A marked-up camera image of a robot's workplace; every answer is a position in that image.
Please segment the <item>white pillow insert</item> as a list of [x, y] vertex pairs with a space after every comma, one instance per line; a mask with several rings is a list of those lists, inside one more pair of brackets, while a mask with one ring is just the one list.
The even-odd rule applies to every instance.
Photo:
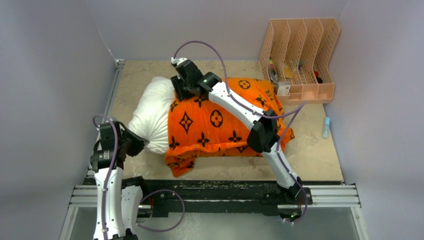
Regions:
[[154, 77], [146, 86], [127, 128], [148, 143], [144, 149], [164, 155], [169, 150], [168, 116], [175, 100], [170, 79]]

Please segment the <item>orange patterned pillowcase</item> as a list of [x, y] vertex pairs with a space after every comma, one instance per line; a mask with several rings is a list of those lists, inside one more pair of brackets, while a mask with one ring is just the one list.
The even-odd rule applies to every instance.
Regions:
[[[230, 77], [229, 87], [239, 96], [264, 110], [283, 115], [283, 105], [273, 85], [263, 79]], [[174, 177], [195, 167], [199, 157], [261, 157], [247, 144], [249, 130], [223, 107], [203, 96], [179, 101], [168, 111], [168, 150], [164, 161]]]

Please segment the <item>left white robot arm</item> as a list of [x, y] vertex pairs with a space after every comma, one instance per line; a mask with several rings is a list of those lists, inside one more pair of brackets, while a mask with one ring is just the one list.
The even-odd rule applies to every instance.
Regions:
[[124, 179], [124, 162], [143, 149], [146, 140], [121, 122], [99, 125], [99, 140], [89, 161], [96, 185], [96, 222], [94, 240], [136, 240], [139, 205], [149, 199], [140, 180]]

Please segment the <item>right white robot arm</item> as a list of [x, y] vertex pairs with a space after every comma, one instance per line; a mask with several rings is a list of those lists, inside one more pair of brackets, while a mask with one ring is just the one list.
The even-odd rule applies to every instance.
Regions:
[[272, 109], [264, 110], [253, 105], [230, 89], [227, 74], [224, 79], [212, 72], [203, 74], [193, 61], [185, 57], [172, 57], [170, 62], [177, 72], [171, 82], [178, 99], [204, 96], [239, 119], [249, 130], [247, 145], [261, 154], [271, 167], [282, 200], [288, 204], [302, 201], [307, 205], [310, 196], [281, 148], [282, 137], [278, 135], [277, 124], [280, 116]]

